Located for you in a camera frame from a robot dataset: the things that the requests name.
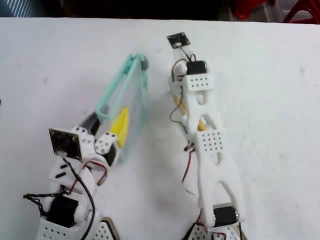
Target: white table surface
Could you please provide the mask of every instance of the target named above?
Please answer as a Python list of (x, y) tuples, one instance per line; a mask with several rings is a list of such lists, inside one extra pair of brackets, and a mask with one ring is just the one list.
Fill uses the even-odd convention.
[[(48, 128), (89, 114), (129, 53), (149, 59), (149, 121), (131, 158), (109, 173), (96, 202), (122, 240), (179, 240), (196, 219), (181, 186), (187, 154), (167, 77), (166, 36), (185, 32), (210, 62), (217, 103), (240, 169), (250, 240), (320, 234), (320, 27), (112, 19), (0, 19), (0, 235), (33, 239), (54, 164)], [(187, 187), (197, 192), (197, 161)]]

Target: yellow plastic piece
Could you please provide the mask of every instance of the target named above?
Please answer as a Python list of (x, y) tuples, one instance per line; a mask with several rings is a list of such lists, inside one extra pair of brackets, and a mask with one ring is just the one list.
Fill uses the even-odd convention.
[(123, 148), (126, 143), (129, 129), (129, 110), (127, 107), (123, 108), (119, 116), (114, 120), (111, 125), (110, 132), (117, 135), (119, 148)]
[[(174, 95), (173, 98), (174, 98), (174, 100), (175, 100), (175, 103), (176, 103), (177, 105), (179, 105), (179, 103), (180, 103), (180, 97)], [(181, 108), (181, 110), (184, 112), (184, 114), (187, 114), (187, 115), (188, 115), (188, 113), (187, 113), (187, 108), (186, 108), (186, 105), (185, 105), (184, 102), (181, 103), (180, 108)], [(201, 121), (201, 119), (199, 120), (199, 123), (198, 123), (198, 130), (199, 130), (199, 131), (204, 131), (204, 130), (206, 130), (206, 125)]]

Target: black chain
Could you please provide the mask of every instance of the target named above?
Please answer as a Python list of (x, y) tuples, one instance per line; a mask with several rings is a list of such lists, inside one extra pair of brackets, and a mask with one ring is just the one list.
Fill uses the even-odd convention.
[(42, 217), (42, 216), (46, 216), (47, 212), (44, 211), (44, 207), (42, 206), (39, 198), (58, 197), (63, 194), (68, 194), (68, 195), (70, 194), (70, 191), (65, 186), (61, 186), (60, 192), (56, 192), (56, 193), (46, 193), (46, 194), (27, 193), (23, 195), (23, 199), (28, 199), (34, 204), (36, 204), (39, 208), (40, 216)]

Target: black circuit board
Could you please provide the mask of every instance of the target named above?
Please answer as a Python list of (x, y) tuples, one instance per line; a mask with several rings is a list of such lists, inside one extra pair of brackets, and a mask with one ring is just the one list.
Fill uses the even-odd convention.
[(174, 35), (166, 37), (173, 49), (190, 45), (190, 42), (184, 32), (180, 32)]

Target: red object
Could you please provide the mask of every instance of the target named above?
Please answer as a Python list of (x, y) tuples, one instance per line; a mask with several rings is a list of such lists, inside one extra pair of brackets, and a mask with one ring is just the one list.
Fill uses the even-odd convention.
[[(308, 11), (312, 18), (291, 21), (297, 12)], [(283, 20), (284, 23), (320, 24), (320, 0), (299, 0)]]
[[(268, 1), (269, 0), (234, 0), (233, 14), (239, 19), (247, 19), (256, 6)], [(270, 0), (270, 2), (272, 6), (276, 4), (276, 0)]]

